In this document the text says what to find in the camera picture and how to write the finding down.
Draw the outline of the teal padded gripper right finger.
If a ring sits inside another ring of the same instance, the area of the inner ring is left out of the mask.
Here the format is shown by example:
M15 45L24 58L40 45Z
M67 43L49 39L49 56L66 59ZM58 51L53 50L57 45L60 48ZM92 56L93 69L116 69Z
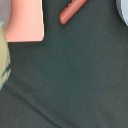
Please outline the teal padded gripper right finger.
M128 0L116 0L116 6L120 17L128 26Z

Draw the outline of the teal padded gripper left finger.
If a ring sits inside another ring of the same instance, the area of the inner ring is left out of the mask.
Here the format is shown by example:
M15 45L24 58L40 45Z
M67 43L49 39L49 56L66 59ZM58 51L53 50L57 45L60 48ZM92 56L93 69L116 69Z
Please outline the teal padded gripper left finger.
M10 64L8 43L3 30L3 23L0 21L0 90L10 75Z

